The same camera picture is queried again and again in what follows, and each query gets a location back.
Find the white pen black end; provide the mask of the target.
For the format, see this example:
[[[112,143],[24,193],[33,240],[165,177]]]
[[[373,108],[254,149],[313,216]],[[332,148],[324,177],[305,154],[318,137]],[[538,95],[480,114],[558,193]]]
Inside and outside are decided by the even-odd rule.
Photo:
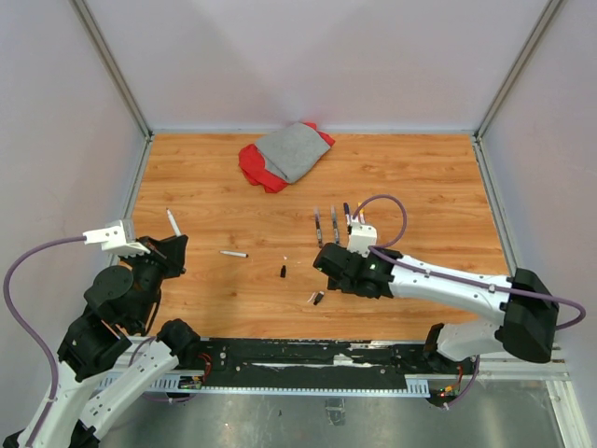
[[[181,232],[181,230],[180,230],[180,228],[179,228],[179,226],[177,224],[177,221],[176,221],[176,219],[174,217],[174,214],[172,213],[172,211],[169,208],[166,209],[166,213],[167,213],[167,218],[168,218],[168,220],[169,220],[169,222],[171,224],[171,227],[173,229],[174,235],[175,236],[181,236],[182,232]]]

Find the white pen yellow end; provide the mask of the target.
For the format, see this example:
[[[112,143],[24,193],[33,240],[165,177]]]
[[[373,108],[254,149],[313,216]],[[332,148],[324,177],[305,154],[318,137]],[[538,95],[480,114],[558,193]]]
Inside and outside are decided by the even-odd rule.
[[[362,206],[362,203],[358,203],[358,205],[357,205],[357,206],[358,206],[358,209],[359,209],[359,210],[358,210],[358,212],[359,212],[359,213],[358,213],[358,216],[359,216],[359,222],[360,222],[361,224],[365,224],[365,223],[366,223],[366,220],[365,220],[365,215],[364,215],[364,211],[363,211],[363,206]]]

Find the purple pen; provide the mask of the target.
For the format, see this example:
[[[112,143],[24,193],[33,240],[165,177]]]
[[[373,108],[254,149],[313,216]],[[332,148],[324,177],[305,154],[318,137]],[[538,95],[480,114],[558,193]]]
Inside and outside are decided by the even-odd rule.
[[[321,216],[320,216],[320,211],[319,211],[318,207],[314,208],[313,214],[314,214],[314,223],[315,223],[315,228],[316,228],[317,244],[318,244],[319,248],[323,248],[323,245],[324,245],[323,232],[322,232],[322,228],[321,228]]]

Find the angled white pen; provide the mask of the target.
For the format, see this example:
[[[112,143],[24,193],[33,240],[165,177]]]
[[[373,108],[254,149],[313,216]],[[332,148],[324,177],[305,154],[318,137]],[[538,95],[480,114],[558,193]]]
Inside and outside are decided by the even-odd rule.
[[[246,259],[249,257],[249,255],[247,253],[238,252],[238,251],[220,250],[219,253],[224,256],[235,257],[235,258]]]

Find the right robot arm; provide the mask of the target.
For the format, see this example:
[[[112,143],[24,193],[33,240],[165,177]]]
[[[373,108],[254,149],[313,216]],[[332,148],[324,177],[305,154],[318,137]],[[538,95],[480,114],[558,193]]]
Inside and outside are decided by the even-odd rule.
[[[464,324],[435,324],[428,332],[423,364],[442,373],[473,355],[505,351],[523,361],[548,363],[559,314],[536,273],[513,276],[443,268],[391,249],[364,256],[328,243],[313,262],[327,287],[358,297],[413,298],[438,302],[477,316]]]

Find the white marker blue tip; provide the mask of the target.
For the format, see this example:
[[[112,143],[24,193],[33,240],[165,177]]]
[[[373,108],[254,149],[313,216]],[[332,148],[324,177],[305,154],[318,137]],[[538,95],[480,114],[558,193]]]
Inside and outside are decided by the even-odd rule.
[[[346,214],[345,218],[346,218],[347,233],[350,234],[352,231],[352,217],[350,214]]]

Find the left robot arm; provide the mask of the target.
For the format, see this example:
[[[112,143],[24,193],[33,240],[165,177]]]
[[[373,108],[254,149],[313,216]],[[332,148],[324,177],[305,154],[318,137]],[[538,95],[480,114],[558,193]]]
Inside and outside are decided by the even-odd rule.
[[[145,336],[160,307],[161,285],[185,273],[185,234],[156,240],[149,236],[117,246],[119,265],[100,271],[84,294],[87,303],[52,353],[22,317],[10,295],[17,268],[45,249],[91,243],[89,234],[34,247],[15,259],[3,280],[7,309],[46,356],[50,384],[30,424],[9,436],[6,447],[97,447],[115,420],[163,373],[193,367],[200,357],[200,336],[181,319],[164,324],[148,348],[102,393],[94,391],[131,347],[132,335]]]

